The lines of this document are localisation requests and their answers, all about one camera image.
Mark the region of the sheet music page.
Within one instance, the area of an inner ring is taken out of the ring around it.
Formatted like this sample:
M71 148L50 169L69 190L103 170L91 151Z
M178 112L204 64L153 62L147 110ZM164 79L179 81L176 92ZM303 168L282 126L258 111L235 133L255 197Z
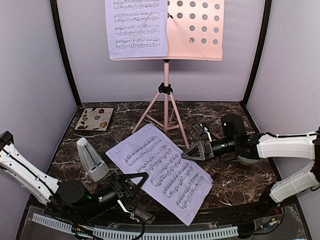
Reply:
M106 0L104 4L111 60L169 55L166 0Z
M148 173L141 187L149 196L189 226L213 184L212 177L152 123L105 154L124 173Z

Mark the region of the pink music stand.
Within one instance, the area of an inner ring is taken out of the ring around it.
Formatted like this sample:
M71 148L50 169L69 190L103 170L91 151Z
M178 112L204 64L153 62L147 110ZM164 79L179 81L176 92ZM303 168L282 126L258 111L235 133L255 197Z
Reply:
M165 131L175 128L172 117L178 117L176 101L169 82L171 60L221 61L225 2L223 0L167 0L168 56L112 59L113 61L163 60L164 81L158 94L164 95Z

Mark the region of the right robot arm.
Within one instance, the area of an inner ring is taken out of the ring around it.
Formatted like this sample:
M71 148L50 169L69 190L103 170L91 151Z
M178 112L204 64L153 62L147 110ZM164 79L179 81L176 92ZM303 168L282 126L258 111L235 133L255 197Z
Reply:
M182 158L206 162L216 157L235 153L245 166L268 158L301 158L311 162L303 169L268 185L255 205L255 213L266 217L275 205L306 190L320 188L320 132L279 135L270 132L250 133L244 121L236 114L226 114L221 119L223 138L213 140L210 131L203 125L194 128L202 136L193 146L182 153Z

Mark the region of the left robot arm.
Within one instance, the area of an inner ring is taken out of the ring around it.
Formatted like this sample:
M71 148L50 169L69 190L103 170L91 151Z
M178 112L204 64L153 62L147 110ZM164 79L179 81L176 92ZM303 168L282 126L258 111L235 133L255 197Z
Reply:
M60 218L74 212L89 219L114 208L119 202L134 198L147 181L147 172L108 177L108 185L91 194L79 180L60 181L51 177L25 159L14 145L13 135L0 135L0 168L11 175L44 206Z

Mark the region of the white metronome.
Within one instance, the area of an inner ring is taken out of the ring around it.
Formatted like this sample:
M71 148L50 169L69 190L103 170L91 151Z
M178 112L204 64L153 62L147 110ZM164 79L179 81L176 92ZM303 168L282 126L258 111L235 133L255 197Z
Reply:
M86 175L94 182L103 179L110 171L110 168L89 141L82 137L76 142L76 147L80 163Z

